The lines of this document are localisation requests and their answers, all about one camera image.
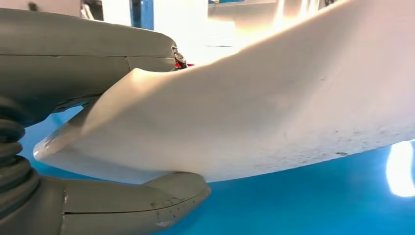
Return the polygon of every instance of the blue floor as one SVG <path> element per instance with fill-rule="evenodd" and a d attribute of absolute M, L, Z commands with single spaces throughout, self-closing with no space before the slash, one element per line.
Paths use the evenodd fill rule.
<path fill-rule="evenodd" d="M 24 156 L 78 110 L 27 129 Z M 159 235 L 414 235 L 415 199 L 391 193 L 389 147 L 283 172 L 210 184 L 211 197 Z M 35 162 L 41 174 L 86 178 Z"/>

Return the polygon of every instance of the gray robot arm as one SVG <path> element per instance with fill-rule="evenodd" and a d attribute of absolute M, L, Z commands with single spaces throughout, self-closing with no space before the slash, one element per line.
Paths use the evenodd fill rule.
<path fill-rule="evenodd" d="M 16 156 L 24 127 L 92 102 L 134 68 L 172 71 L 165 35 L 50 13 L 0 9 L 0 234 L 137 235 L 174 225 L 210 193 L 199 175 L 143 185 L 39 176 Z"/>

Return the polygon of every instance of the white curved plastic part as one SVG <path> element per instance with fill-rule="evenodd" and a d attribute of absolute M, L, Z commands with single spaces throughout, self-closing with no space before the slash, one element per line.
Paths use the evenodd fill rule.
<path fill-rule="evenodd" d="M 37 160 L 142 183 L 221 181 L 415 138 L 415 1 L 349 0 L 205 66 L 134 70 Z"/>

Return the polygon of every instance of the gray casing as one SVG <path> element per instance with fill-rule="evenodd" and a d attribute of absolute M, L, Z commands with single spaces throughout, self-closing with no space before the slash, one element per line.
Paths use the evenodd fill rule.
<path fill-rule="evenodd" d="M 91 101 L 134 68 L 176 63 L 163 34 L 53 13 L 0 8 L 0 38 L 0 107 L 24 126 Z"/>

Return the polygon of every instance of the white wall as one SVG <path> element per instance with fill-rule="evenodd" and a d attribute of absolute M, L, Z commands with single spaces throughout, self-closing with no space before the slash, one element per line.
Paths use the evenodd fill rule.
<path fill-rule="evenodd" d="M 81 0 L 0 0 L 0 7 L 28 10 L 29 2 L 36 3 L 39 11 L 72 16 L 81 15 Z"/>

